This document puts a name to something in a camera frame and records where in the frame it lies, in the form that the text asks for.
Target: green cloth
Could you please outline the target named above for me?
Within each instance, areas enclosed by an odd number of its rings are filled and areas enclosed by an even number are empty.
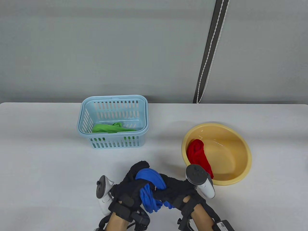
[[[96,124],[92,133],[117,133],[117,132],[135,132],[135,129],[124,128],[122,127],[122,123],[117,122],[113,125],[110,124]]]

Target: wrist strap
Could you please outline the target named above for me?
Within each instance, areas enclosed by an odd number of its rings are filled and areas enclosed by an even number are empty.
[[[193,193],[190,196],[190,200],[187,203],[183,202],[182,196],[179,196],[175,200],[175,203],[175,207],[179,208],[181,210],[181,214],[183,215],[183,218],[177,221],[177,224],[179,225],[179,230],[181,231],[193,231],[192,227],[189,225],[189,220],[191,219],[191,213],[194,211],[194,207],[197,204],[201,204],[207,214],[215,222],[220,221],[220,218],[217,213],[215,213],[215,211],[206,203],[206,200],[203,199],[197,192]]]
[[[118,217],[121,217],[122,219],[132,222],[133,219],[131,218],[131,211],[129,208],[125,207],[124,205],[118,203],[118,202],[111,202],[109,208],[111,212],[115,213]]]

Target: black device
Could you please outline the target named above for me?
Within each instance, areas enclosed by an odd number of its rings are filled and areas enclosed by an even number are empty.
[[[214,231],[234,231],[234,229],[227,220],[216,222],[212,226],[212,229]]]

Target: white table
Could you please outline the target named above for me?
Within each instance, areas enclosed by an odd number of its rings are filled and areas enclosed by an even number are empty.
[[[308,229],[308,106],[150,104],[141,148],[95,150],[76,130],[80,103],[0,105],[0,230],[92,231],[102,213],[95,196],[103,174],[120,182],[143,159],[183,178],[181,142],[204,122],[246,139],[252,168],[241,182],[216,186],[208,200],[236,231]],[[177,230],[176,209],[150,214],[148,230]]]

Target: cable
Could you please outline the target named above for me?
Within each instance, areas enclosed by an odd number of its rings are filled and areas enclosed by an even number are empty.
[[[132,226],[135,225],[135,224],[136,224],[136,222],[131,223],[129,226],[127,226],[126,229],[129,229],[130,227],[132,227]]]
[[[222,6],[223,6],[223,4],[224,4],[224,0],[222,0],[222,2],[221,2],[221,6],[220,6],[220,10],[219,10],[219,14],[218,14],[216,26],[215,26],[214,33],[213,33],[213,36],[212,36],[212,39],[211,39],[211,42],[210,42],[209,52],[208,52],[208,55],[207,55],[207,57],[206,57],[205,64],[204,64],[204,67],[203,67],[203,70],[202,70],[202,73],[201,73],[201,76],[200,76],[200,81],[199,81],[199,85],[198,85],[198,92],[197,92],[197,103],[200,103],[200,102],[201,102],[201,99],[202,99],[202,97],[203,97],[203,95],[204,95],[205,89],[206,89],[206,87],[207,87],[207,85],[208,85],[209,75],[210,75],[210,72],[211,72],[211,68],[212,68],[214,56],[215,56],[215,53],[216,53],[217,45],[218,45],[218,43],[219,43],[220,35],[221,35],[222,28],[223,28],[223,26],[224,26],[225,18],[226,18],[226,15],[227,15],[227,10],[228,10],[228,6],[229,6],[229,1],[228,1],[228,4],[227,4],[226,11],[225,11],[224,19],[223,19],[223,21],[222,21],[222,25],[221,25],[221,28],[220,28],[218,40],[217,40],[216,47],[215,47],[215,50],[214,50],[213,58],[212,58],[212,61],[211,61],[211,66],[210,66],[209,73],[208,73],[208,76],[207,76],[207,80],[206,80],[206,83],[205,83],[205,86],[204,86],[204,89],[203,89],[203,93],[202,93],[202,96],[200,97],[200,100],[198,100],[198,99],[199,99],[199,91],[200,91],[201,79],[202,79],[202,76],[203,76],[203,72],[204,72],[205,66],[206,66],[206,64],[207,64],[207,62],[208,62],[208,59],[209,59],[209,55],[210,55],[210,51],[211,51],[211,47],[212,47],[212,42],[213,42],[213,39],[214,39],[214,36],[215,36],[215,33],[216,33],[216,29],[217,29],[217,26],[218,26],[218,22],[219,22],[219,18],[220,18],[220,14],[221,14],[221,11],[222,11]]]

